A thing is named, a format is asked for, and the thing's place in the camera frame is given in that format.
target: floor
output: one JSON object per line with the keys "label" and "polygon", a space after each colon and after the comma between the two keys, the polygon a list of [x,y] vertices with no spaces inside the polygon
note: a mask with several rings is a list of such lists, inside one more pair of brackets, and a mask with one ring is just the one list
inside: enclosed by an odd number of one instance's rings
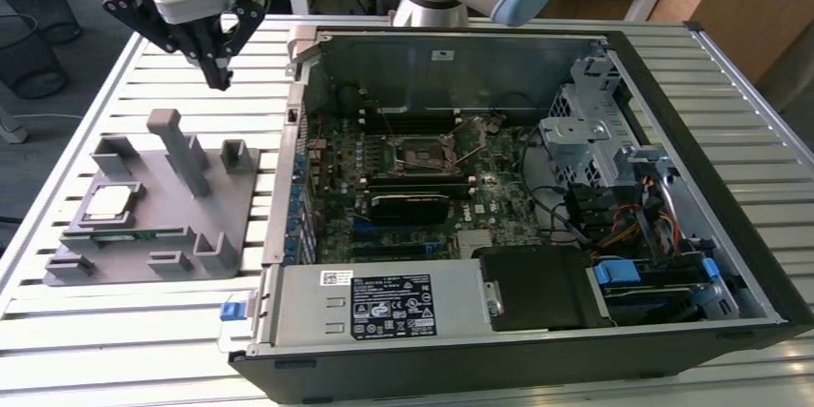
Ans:
{"label": "floor", "polygon": [[[78,40],[55,47],[71,78],[70,86],[56,95],[35,101],[18,99],[0,87],[0,105],[12,114],[82,115],[88,109],[131,35],[102,10],[102,1],[68,0],[84,30]],[[362,6],[370,8],[369,0],[313,0],[313,9],[331,14],[359,12]],[[10,12],[8,6],[0,3],[0,14]],[[808,105],[796,107],[786,115],[794,114],[789,116],[797,119],[794,127],[809,146],[814,146],[814,123],[808,122],[814,107]],[[23,145],[0,142],[0,216],[11,217],[23,217],[28,212],[78,125],[78,120],[60,117],[22,118],[19,121],[28,130],[28,142]],[[15,226],[0,223],[0,253],[14,229]]]}

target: barcode sticker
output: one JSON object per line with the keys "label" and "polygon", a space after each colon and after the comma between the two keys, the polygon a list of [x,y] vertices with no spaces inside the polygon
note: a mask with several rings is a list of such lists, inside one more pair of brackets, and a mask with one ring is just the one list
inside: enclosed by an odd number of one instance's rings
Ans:
{"label": "barcode sticker", "polygon": [[354,271],[322,271],[319,286],[347,286],[351,284]]}

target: warning label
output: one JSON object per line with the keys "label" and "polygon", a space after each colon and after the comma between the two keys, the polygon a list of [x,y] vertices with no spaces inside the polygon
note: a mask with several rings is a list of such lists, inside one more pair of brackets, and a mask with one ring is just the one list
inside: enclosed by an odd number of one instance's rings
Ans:
{"label": "warning label", "polygon": [[353,278],[351,322],[357,340],[437,335],[430,275]]}

